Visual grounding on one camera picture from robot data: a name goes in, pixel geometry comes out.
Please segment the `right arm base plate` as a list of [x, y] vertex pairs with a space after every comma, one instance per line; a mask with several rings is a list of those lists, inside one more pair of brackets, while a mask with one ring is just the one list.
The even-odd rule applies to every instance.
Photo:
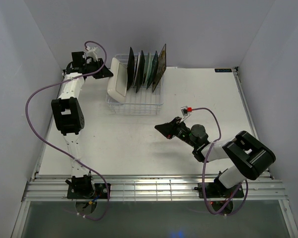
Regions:
[[229, 198], [235, 189], [238, 188], [233, 198], [243, 198], [244, 192], [241, 186], [235, 185], [232, 188], [221, 187], [214, 182], [205, 183], [205, 194], [207, 198]]

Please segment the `mint green round flower plate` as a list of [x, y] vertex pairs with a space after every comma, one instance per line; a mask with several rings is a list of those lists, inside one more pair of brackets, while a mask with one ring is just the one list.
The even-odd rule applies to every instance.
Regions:
[[150, 68], [151, 68], [151, 63], [152, 63], [152, 54], [148, 52], [146, 58], [145, 58], [145, 68], [144, 68], [144, 78], [143, 78], [143, 86], [147, 84], [148, 78], [149, 78], [149, 73], [150, 73]]

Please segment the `teal square plate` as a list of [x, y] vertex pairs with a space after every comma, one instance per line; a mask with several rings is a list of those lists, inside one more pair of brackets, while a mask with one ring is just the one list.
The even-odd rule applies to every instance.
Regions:
[[152, 64], [151, 64], [149, 78], [148, 78], [148, 81], [147, 81], [147, 89], [150, 87], [150, 85], [153, 82], [153, 79], [154, 79], [154, 77], [156, 75], [156, 72], [157, 72], [157, 67], [158, 67], [158, 53], [157, 53], [157, 51], [155, 51], [155, 54], [154, 54], [154, 57], [153, 57], [153, 60], [152, 60]]

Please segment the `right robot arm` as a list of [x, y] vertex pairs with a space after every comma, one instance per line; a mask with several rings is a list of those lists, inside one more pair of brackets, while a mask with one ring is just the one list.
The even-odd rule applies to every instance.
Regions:
[[239, 132], [232, 140], [216, 142], [211, 147], [203, 125], [195, 124], [189, 128], [180, 117], [158, 124], [154, 128], [167, 139], [177, 137], [190, 145], [198, 162], [226, 158], [233, 162], [233, 166], [219, 172], [213, 182], [205, 184], [207, 198], [231, 195], [240, 182], [245, 179], [256, 180], [276, 161], [275, 154], [245, 130]]

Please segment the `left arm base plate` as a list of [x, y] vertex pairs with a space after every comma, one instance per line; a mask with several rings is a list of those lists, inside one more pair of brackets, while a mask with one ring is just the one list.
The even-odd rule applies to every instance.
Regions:
[[68, 187], [67, 199], [107, 199], [110, 194], [111, 184], [108, 183], [107, 187], [104, 183], [94, 183], [93, 185], [87, 186], [86, 188], [74, 189], [71, 185]]

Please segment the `round white green-rimmed plate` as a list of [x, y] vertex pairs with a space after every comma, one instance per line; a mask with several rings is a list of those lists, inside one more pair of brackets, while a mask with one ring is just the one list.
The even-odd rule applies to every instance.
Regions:
[[141, 53], [138, 52], [137, 55], [137, 61], [135, 63], [135, 72], [134, 72], [134, 84], [133, 86], [136, 87], [136, 81], [137, 81], [137, 74], [138, 74], [138, 69], [139, 69], [139, 65], [140, 65], [140, 59], [141, 59]]

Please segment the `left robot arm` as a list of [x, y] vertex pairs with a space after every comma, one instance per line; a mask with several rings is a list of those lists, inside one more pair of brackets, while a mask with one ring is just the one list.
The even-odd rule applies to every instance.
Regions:
[[63, 70], [64, 84], [60, 95], [51, 102], [56, 128], [66, 142], [68, 153], [74, 157], [72, 179], [66, 183], [70, 186], [70, 192], [83, 198], [94, 196], [95, 185], [90, 170], [79, 163], [83, 157], [79, 138], [85, 120], [78, 98], [87, 74], [94, 72], [92, 77], [95, 79], [113, 76], [103, 63], [103, 59], [91, 50], [87, 53], [72, 52], [72, 61]]

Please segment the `white rectangular plate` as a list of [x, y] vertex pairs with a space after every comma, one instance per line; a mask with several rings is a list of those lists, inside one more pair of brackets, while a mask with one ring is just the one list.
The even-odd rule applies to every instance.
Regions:
[[111, 61], [111, 72], [107, 85], [107, 94], [119, 103], [126, 101], [127, 93], [127, 68], [116, 58]]

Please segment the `cream square flower plate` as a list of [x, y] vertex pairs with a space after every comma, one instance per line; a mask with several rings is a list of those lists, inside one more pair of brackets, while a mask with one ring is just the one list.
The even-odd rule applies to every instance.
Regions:
[[156, 76], [152, 83], [152, 92], [156, 90], [165, 71], [166, 71], [166, 44], [164, 44], [158, 57], [158, 68], [157, 68]]

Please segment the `black floral plate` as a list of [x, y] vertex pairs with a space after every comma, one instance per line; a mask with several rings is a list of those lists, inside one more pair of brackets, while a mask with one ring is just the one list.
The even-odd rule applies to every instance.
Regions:
[[138, 93], [138, 91], [140, 90], [140, 87], [143, 83], [144, 68], [145, 68], [145, 54], [144, 54], [143, 50], [141, 50], [138, 71], [137, 71], [137, 75], [136, 75], [136, 93]]
[[127, 63], [127, 91], [131, 88], [134, 82], [135, 72], [135, 56], [132, 47], [130, 47], [128, 63]]

